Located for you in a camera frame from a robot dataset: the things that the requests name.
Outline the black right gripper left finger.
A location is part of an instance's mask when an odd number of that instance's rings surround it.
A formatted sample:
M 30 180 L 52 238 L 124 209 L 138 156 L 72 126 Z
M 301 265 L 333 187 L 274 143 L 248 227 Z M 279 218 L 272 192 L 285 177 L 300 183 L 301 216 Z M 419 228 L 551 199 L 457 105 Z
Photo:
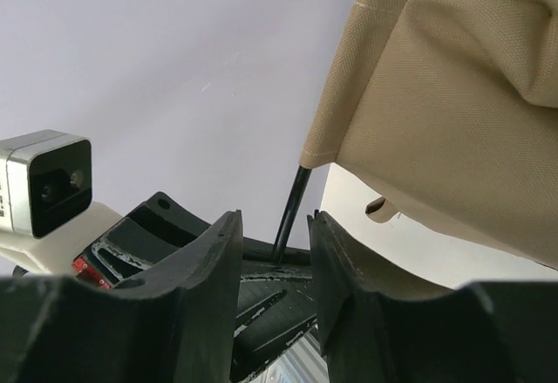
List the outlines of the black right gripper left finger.
M 112 290 L 68 276 L 1 282 L 4 382 L 226 382 L 242 214 Z

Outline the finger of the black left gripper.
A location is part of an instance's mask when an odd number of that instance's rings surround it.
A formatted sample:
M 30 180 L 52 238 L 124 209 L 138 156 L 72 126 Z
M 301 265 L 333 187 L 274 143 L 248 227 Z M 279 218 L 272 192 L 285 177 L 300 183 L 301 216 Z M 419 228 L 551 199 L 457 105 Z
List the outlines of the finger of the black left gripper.
M 311 276 L 248 276 L 241 281 L 230 375 L 257 377 L 316 323 Z

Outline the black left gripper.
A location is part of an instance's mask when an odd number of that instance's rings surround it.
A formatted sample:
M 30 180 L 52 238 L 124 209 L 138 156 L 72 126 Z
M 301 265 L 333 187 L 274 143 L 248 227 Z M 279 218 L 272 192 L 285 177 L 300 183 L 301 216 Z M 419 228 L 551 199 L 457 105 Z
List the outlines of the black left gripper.
M 78 278 L 110 289 L 188 245 L 209 226 L 167 194 L 157 192 L 88 245 L 71 266 Z M 272 248 L 271 243 L 244 237 L 243 260 L 271 262 Z M 309 267 L 310 251 L 287 248 L 282 264 Z

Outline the beige fabric pet tent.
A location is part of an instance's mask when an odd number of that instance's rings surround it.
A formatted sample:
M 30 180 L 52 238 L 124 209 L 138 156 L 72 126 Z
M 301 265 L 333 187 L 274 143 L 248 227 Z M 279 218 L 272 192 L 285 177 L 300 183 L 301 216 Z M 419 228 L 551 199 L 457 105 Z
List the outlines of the beige fabric pet tent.
M 398 214 L 557 265 L 557 0 L 355 0 L 300 163 Z

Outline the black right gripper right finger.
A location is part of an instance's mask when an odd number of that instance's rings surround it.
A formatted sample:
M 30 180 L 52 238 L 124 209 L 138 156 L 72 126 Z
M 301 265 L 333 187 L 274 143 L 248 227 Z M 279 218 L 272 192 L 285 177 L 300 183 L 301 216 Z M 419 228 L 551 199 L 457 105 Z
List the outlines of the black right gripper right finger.
M 325 212 L 308 224 L 331 381 L 556 381 L 556 283 L 475 282 L 452 290 L 380 256 Z

